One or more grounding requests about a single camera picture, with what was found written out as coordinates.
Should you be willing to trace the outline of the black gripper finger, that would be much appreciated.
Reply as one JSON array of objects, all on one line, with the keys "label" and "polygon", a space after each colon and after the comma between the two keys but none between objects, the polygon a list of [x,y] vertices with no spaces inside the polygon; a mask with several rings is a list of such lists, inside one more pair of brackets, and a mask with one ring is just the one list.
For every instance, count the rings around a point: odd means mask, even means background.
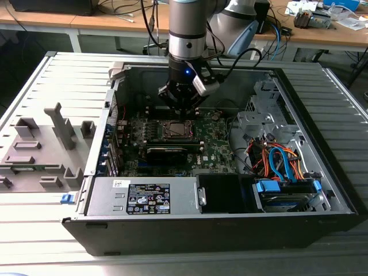
[{"label": "black gripper finger", "polygon": [[165,85],[159,89],[159,98],[172,109],[179,118],[185,118],[186,111],[183,105],[182,97],[171,85]]},{"label": "black gripper finger", "polygon": [[209,96],[200,96],[199,94],[196,94],[193,98],[189,99],[189,101],[186,103],[186,111],[185,116],[192,118],[196,115],[196,112],[198,111],[199,106],[208,98]]}]

